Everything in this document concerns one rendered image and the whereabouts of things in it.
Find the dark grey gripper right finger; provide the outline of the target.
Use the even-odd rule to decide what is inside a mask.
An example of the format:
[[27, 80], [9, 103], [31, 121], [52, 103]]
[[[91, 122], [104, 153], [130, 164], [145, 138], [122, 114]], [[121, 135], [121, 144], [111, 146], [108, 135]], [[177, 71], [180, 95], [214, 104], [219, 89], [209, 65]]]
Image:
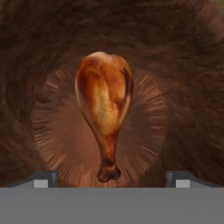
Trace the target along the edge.
[[219, 187], [214, 183], [196, 178], [189, 171], [168, 171], [165, 174], [166, 187], [191, 188], [191, 187]]

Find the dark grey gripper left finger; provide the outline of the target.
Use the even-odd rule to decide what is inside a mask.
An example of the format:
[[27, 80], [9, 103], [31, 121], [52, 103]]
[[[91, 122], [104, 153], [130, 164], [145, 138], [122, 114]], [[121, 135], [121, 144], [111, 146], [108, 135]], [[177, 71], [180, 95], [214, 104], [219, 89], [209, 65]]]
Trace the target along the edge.
[[37, 171], [29, 178], [8, 185], [8, 187], [24, 188], [53, 188], [57, 186], [58, 173], [56, 171]]

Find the brown chicken drumstick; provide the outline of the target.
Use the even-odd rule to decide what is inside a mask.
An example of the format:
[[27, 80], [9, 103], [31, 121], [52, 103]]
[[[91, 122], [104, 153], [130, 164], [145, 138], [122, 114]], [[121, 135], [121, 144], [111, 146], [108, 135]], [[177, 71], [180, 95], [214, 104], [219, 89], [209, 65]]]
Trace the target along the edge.
[[116, 142], [133, 95], [130, 65], [119, 55], [92, 52], [80, 62], [74, 87], [80, 111], [98, 143], [97, 178], [102, 183], [117, 180], [121, 172], [116, 164]]

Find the brown wooden plate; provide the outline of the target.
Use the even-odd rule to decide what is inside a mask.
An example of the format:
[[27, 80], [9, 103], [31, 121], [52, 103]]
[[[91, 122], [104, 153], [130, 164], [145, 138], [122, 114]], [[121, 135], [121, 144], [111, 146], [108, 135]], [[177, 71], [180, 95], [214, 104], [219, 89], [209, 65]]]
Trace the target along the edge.
[[[95, 52], [133, 74], [121, 176], [105, 183], [74, 87]], [[162, 187], [168, 171], [224, 186], [224, 12], [213, 0], [0, 0], [0, 187], [39, 171], [63, 187]]]

